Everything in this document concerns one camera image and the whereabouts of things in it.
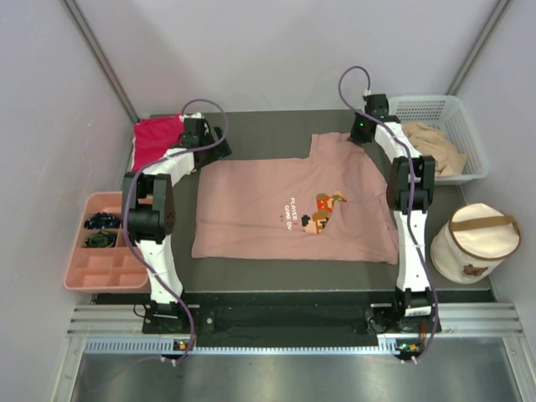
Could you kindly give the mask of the pink printed t shirt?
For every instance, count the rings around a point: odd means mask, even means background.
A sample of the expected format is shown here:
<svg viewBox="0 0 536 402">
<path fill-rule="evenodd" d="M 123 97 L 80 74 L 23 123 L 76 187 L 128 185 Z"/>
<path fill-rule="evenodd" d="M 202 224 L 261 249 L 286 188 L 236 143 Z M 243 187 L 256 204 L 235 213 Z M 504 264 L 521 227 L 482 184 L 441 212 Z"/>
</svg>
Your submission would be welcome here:
<svg viewBox="0 0 536 402">
<path fill-rule="evenodd" d="M 395 265 L 385 192 L 347 133 L 312 135 L 306 158 L 216 162 L 200 173 L 192 256 Z"/>
</svg>

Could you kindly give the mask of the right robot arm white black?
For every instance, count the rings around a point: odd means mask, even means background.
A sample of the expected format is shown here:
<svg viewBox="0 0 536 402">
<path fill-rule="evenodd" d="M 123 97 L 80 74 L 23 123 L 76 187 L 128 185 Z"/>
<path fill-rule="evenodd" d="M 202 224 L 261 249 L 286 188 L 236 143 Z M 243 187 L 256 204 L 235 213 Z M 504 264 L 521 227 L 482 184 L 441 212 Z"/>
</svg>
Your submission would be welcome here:
<svg viewBox="0 0 536 402">
<path fill-rule="evenodd" d="M 435 161 L 411 145 L 397 116 L 389 112 L 385 94 L 363 95 L 351 130 L 356 144 L 375 142 L 390 162 L 386 200 L 399 241 L 399 273 L 391 307 L 391 322 L 401 332 L 438 329 L 436 290 L 425 258 L 425 227 L 433 201 Z"/>
</svg>

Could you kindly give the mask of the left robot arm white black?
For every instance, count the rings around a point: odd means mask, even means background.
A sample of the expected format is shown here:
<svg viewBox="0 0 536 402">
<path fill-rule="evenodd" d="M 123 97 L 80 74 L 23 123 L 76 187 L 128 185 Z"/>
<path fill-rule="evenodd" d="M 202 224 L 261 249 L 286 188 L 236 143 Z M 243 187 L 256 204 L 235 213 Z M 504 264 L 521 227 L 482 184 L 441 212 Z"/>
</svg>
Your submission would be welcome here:
<svg viewBox="0 0 536 402">
<path fill-rule="evenodd" d="M 203 114 L 181 115 L 183 133 L 156 161 L 123 178 L 121 220 L 125 242 L 135 245 L 147 268 L 151 301 L 146 319 L 160 317 L 172 332 L 184 330 L 190 313 L 181 306 L 183 284 L 172 251 L 176 214 L 173 186 L 183 177 L 231 155 L 220 127 L 211 127 Z"/>
</svg>

